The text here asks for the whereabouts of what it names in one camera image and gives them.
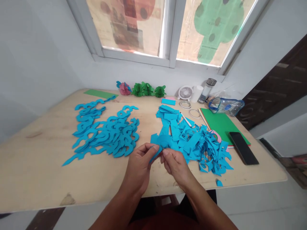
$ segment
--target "green paper decoration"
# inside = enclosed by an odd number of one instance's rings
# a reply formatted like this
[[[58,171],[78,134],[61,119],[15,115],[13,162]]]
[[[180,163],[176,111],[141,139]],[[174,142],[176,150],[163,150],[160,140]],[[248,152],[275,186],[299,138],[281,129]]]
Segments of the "green paper decoration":
[[[145,96],[154,96],[154,88],[142,81],[143,93]]]
[[[144,96],[143,86],[140,83],[135,83],[131,94],[134,96]]]
[[[165,86],[158,86],[155,90],[154,90],[154,95],[156,97],[164,97],[164,95],[166,95],[166,93],[164,92]]]
[[[228,43],[240,32],[244,19],[242,0],[202,0],[195,17],[195,29],[204,35],[197,59],[209,64],[220,43]]]

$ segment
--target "small white fan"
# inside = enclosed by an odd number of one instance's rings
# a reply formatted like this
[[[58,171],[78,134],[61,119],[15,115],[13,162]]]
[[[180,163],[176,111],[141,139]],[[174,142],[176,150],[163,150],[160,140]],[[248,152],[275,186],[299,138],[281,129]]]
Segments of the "small white fan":
[[[178,91],[177,100],[183,99],[190,101],[192,94],[193,94],[193,88],[191,86],[182,86]]]

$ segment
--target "black phone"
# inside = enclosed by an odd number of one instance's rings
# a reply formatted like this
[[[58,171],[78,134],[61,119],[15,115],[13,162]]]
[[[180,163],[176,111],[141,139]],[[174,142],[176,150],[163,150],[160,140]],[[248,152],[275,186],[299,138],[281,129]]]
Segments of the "black phone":
[[[241,133],[239,132],[229,132],[230,138],[237,149],[237,152],[241,156],[241,159],[246,165],[258,165],[259,162],[256,159],[253,152],[248,147]]]

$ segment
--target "glass bottle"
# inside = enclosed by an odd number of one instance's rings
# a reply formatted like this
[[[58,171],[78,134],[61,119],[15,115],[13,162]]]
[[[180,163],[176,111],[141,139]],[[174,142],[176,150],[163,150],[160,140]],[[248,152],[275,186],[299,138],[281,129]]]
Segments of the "glass bottle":
[[[212,90],[213,86],[215,86],[216,80],[213,78],[208,78],[204,90],[201,93],[201,96],[198,99],[198,103],[204,104],[209,96],[210,91]]]

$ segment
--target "hand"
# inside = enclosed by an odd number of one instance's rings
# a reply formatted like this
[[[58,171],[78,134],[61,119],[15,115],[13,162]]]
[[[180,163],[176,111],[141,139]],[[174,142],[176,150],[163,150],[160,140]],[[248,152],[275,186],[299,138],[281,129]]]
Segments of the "hand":
[[[183,191],[186,191],[193,183],[198,183],[181,152],[173,149],[163,149],[162,152],[161,164],[164,163],[166,171],[175,178]]]
[[[120,191],[137,196],[145,193],[149,183],[151,164],[154,162],[149,163],[149,161],[158,150],[159,145],[145,143],[130,154]]]

